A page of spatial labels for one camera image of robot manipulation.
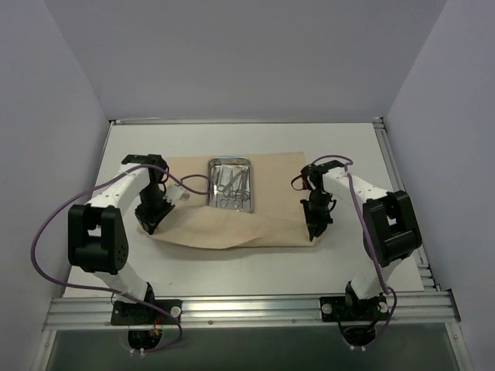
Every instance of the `bolt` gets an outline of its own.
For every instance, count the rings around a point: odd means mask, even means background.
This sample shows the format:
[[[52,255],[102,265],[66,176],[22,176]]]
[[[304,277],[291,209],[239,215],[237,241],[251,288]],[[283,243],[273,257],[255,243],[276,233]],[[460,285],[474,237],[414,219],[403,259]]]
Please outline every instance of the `bolt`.
[[[380,313],[387,313],[388,312],[388,305],[387,303],[379,303],[378,304],[378,310],[380,311]]]
[[[170,309],[170,315],[173,317],[173,318],[178,318],[180,316],[180,313],[181,313],[181,310],[179,307],[172,307]]]
[[[328,303],[322,305],[322,312],[324,315],[329,315],[330,313],[332,313],[332,305]]]

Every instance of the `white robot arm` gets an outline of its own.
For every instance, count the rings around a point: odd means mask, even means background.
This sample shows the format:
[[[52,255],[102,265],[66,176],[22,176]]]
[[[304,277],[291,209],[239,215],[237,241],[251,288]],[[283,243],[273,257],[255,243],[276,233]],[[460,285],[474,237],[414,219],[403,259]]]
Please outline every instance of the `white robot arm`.
[[[170,185],[162,191],[163,173],[139,164],[168,169],[159,155],[129,155],[118,174],[126,176],[110,185],[85,205],[74,205],[68,213],[69,262],[100,278],[108,287],[134,298],[151,301],[151,286],[142,280],[128,260],[128,241],[122,215],[139,195],[141,204],[135,215],[148,234],[153,234],[160,221],[180,199],[189,198],[185,189]],[[132,302],[118,296],[118,300]]]
[[[301,176],[306,188],[311,190],[309,198],[302,200],[311,239],[319,237],[332,222],[328,206],[335,202],[335,196],[348,206],[361,210],[373,246],[367,246],[366,241],[364,245],[368,255],[369,249],[374,249],[385,282],[394,269],[421,246],[422,237],[406,192],[389,192],[352,175],[355,203],[347,171],[339,161],[308,165],[301,171]],[[374,263],[368,259],[347,285],[346,294],[353,301],[361,301],[381,292]]]

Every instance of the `white wall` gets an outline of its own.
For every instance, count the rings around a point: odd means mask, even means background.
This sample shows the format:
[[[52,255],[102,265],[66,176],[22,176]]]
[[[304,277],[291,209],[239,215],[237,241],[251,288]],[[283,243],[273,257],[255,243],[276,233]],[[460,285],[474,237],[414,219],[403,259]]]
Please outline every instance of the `white wall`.
[[[495,2],[448,0],[386,125],[476,369],[495,364]]]
[[[109,118],[366,122],[445,0],[46,0]]]
[[[0,365],[27,370],[55,287],[32,269],[43,219],[93,181],[108,122],[41,0],[0,2]],[[39,246],[67,272],[65,219]]]

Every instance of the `metal tray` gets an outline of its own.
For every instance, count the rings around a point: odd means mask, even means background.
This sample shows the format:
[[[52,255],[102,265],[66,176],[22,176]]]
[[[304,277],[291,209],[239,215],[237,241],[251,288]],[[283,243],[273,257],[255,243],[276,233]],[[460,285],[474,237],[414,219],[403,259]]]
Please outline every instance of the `metal tray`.
[[[208,161],[207,205],[250,213],[253,209],[251,161],[246,157],[213,157]]]

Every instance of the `purple cable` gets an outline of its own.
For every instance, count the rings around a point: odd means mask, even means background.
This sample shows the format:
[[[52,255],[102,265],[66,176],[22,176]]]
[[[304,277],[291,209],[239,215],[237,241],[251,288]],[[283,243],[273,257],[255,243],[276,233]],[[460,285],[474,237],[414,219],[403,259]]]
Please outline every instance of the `purple cable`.
[[[159,307],[157,307],[157,306],[155,306],[153,304],[149,304],[149,303],[147,303],[147,302],[145,302],[143,300],[134,298],[134,297],[132,297],[129,294],[120,292],[119,290],[114,290],[113,288],[102,288],[102,287],[98,287],[98,286],[88,286],[88,285],[85,285],[85,284],[70,284],[68,282],[57,280],[56,278],[51,277],[47,273],[45,273],[45,271],[39,266],[38,260],[36,259],[36,246],[38,244],[39,238],[43,234],[43,231],[48,227],[48,225],[50,224],[50,222],[55,218],[55,216],[57,216],[63,209],[65,209],[66,207],[68,207],[71,203],[77,201],[80,197],[83,197],[83,196],[86,196],[86,195],[90,195],[91,193],[93,193],[93,192],[95,192],[95,191],[97,191],[99,189],[103,189],[103,188],[105,188],[105,187],[107,187],[107,186],[109,186],[109,185],[117,182],[118,180],[124,178],[126,175],[128,175],[129,172],[133,172],[133,171],[138,170],[140,168],[153,168],[155,170],[159,170],[163,174],[168,175],[170,178],[172,178],[178,184],[181,184],[181,181],[179,179],[177,179],[172,174],[169,174],[166,170],[160,168],[159,166],[150,165],[150,164],[143,164],[143,165],[136,165],[133,168],[130,168],[127,172],[123,172],[123,173],[117,175],[116,177],[114,177],[113,179],[110,179],[109,181],[107,181],[107,182],[105,182],[103,184],[97,185],[97,186],[95,186],[92,189],[88,189],[86,191],[83,191],[81,193],[78,193],[77,195],[75,195],[74,197],[68,199],[62,205],[60,205],[59,207],[57,207],[55,209],[55,211],[53,211],[45,219],[45,221],[43,221],[43,223],[41,224],[41,227],[38,229],[38,231],[36,232],[34,238],[32,239],[32,243],[31,243],[31,263],[32,263],[32,266],[34,267],[34,269],[36,270],[36,272],[38,272],[38,274],[41,277],[45,278],[49,282],[52,282],[54,284],[58,284],[60,286],[64,286],[66,288],[80,288],[80,289],[84,289],[84,290],[94,290],[94,291],[111,292],[112,294],[117,294],[117,295],[123,296],[124,298],[127,298],[127,299],[132,300],[132,301],[134,301],[136,303],[139,303],[141,305],[144,305],[146,307],[149,307],[149,308],[157,311],[161,315],[163,315],[163,316],[169,318],[170,320],[172,320],[174,322],[174,324],[177,326],[177,328],[179,329],[179,334],[177,335],[177,337],[175,339],[173,339],[170,342],[167,342],[165,345],[162,345],[160,347],[156,347],[154,349],[146,350],[146,352],[156,352],[156,351],[159,351],[159,350],[163,350],[165,348],[169,348],[171,345],[174,345],[177,342],[179,342],[179,340],[182,338],[182,336],[183,336],[183,328],[180,325],[179,321],[177,321],[176,318],[173,318],[168,312],[164,311],[163,309],[161,309],[161,308],[159,308]],[[183,185],[183,184],[181,184],[181,186],[184,189],[187,189],[191,193],[196,193],[198,195],[207,195],[208,194],[208,192],[196,191],[195,189],[191,189],[190,187],[187,187],[186,185]]]
[[[206,181],[208,182],[208,186],[210,186],[210,178],[208,178],[206,175],[203,175],[203,174],[191,174],[191,175],[183,176],[180,179],[180,185],[183,186],[183,182],[186,179],[191,179],[191,178],[203,178],[203,179],[206,179]]]
[[[347,167],[348,166],[351,166],[354,164],[354,161],[351,160],[350,158],[346,157],[346,156],[341,156],[341,155],[324,155],[322,157],[318,157],[315,161],[312,162],[312,164],[316,164],[318,161],[320,160],[324,160],[325,158],[340,158],[342,160],[346,160],[347,163],[346,164],[343,164],[344,166],[344,169],[347,171]]]
[[[373,261],[374,269],[377,272],[378,280],[380,282],[381,289],[384,291],[386,295],[390,294],[388,290],[388,286],[385,283],[385,279],[383,274],[381,273],[380,264],[378,263],[377,253],[374,250],[373,242],[371,242],[370,231],[366,226],[366,222],[364,221],[363,213],[359,207],[359,201],[357,201],[356,191],[354,191],[353,184],[353,176],[348,172],[347,178],[349,178],[349,188],[350,188],[350,196],[353,199],[354,207],[356,208],[357,217],[361,223],[361,227],[363,228],[364,238],[366,239],[367,246],[365,246],[367,252],[371,255],[371,260]]]

